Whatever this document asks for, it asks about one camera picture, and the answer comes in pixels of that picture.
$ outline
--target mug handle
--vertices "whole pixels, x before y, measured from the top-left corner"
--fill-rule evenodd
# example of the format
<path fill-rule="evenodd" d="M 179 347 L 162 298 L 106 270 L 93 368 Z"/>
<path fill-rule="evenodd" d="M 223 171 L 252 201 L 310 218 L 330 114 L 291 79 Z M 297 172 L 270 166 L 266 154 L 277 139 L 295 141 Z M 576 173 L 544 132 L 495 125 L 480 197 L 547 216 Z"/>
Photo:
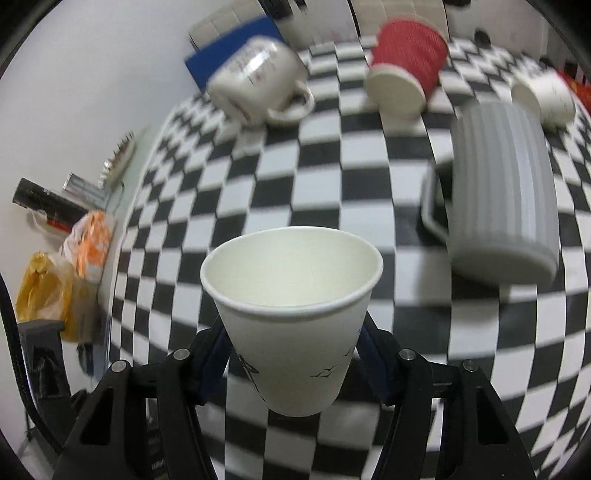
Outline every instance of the mug handle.
<path fill-rule="evenodd" d="M 447 244 L 447 241 L 449 240 L 449 232 L 443 227 L 443 225 L 437 223 L 433 218 L 435 189 L 437 187 L 436 179 L 435 167 L 427 170 L 421 190 L 421 220 L 427 230 L 441 240 L 442 243 Z"/>
<path fill-rule="evenodd" d="M 267 110 L 267 121 L 271 125 L 293 125 L 312 113 L 312 110 L 314 110 L 314 107 L 316 106 L 316 101 L 314 100 L 314 95 L 312 95 L 310 87 L 308 87 L 305 82 L 298 80 L 295 83 L 294 93 L 299 93 L 301 96 L 305 97 L 305 104 L 297 105 L 283 111 L 272 110 L 269 108 L 269 110 Z"/>

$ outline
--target red cup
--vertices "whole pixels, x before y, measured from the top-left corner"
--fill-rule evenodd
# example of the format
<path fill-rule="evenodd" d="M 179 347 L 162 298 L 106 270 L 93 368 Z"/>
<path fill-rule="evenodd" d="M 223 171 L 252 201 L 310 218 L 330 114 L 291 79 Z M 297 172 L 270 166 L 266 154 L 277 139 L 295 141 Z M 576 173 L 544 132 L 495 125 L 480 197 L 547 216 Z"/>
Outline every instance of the red cup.
<path fill-rule="evenodd" d="M 368 96 L 388 113 L 420 113 L 447 53 L 447 42 L 437 30 L 406 18 L 393 20 L 378 34 L 365 82 Z"/>

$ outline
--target white mug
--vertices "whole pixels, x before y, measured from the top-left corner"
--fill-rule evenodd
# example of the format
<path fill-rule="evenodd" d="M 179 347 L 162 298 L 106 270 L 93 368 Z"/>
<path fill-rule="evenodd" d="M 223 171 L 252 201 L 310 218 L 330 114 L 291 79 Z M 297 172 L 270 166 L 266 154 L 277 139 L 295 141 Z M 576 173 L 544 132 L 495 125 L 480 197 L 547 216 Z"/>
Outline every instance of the white mug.
<path fill-rule="evenodd" d="M 209 79 L 207 92 L 215 106 L 243 125 L 293 125 L 315 107 L 307 76 L 295 51 L 277 40 L 253 37 Z M 305 103 L 290 106 L 294 94 Z"/>
<path fill-rule="evenodd" d="M 565 127 L 574 120 L 576 108 L 566 82 L 555 70 L 536 77 L 515 73 L 511 88 L 514 102 L 526 107 L 548 128 Z"/>

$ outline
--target white container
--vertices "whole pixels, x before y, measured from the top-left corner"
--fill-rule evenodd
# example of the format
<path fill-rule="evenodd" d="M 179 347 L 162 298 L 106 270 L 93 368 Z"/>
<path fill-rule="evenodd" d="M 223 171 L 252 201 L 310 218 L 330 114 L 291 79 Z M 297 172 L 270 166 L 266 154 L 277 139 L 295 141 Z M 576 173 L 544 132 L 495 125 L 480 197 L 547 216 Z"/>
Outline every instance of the white container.
<path fill-rule="evenodd" d="M 303 417 L 336 399 L 383 266 L 350 233 L 287 227 L 217 247 L 201 282 L 267 406 Z"/>

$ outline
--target checkerboard surface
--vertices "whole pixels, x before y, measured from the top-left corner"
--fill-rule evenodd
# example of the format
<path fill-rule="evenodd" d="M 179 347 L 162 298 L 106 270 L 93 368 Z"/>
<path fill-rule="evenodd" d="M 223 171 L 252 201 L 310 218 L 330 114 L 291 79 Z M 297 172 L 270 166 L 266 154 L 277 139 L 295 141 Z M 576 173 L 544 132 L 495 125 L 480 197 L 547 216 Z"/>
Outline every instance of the checkerboard surface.
<path fill-rule="evenodd" d="M 413 121 L 380 114 L 363 78 L 371 39 L 302 53 L 317 107 L 300 125 L 240 129 L 207 96 L 179 104 L 135 198 L 118 259 L 109 360 L 144 364 L 187 347 L 217 312 L 199 269 L 243 233 L 319 225 L 355 233 L 384 258 L 369 311 L 402 347 L 491 379 L 541 479 L 566 463 L 591 416 L 591 128 L 577 106 L 547 134 L 560 211 L 553 285 L 485 287 L 450 271 L 446 249 L 420 222 L 421 179 L 450 157 L 450 125 L 465 102 L 510 101 L 528 57 L 455 39 L 440 87 Z M 450 179 L 437 214 L 447 219 Z M 198 407 L 218 477 L 369 479 L 392 413 L 380 408 L 354 358 L 339 398 L 304 419 L 269 411 L 235 355 L 219 391 Z M 442 407 L 433 403 L 424 477 L 435 476 Z"/>

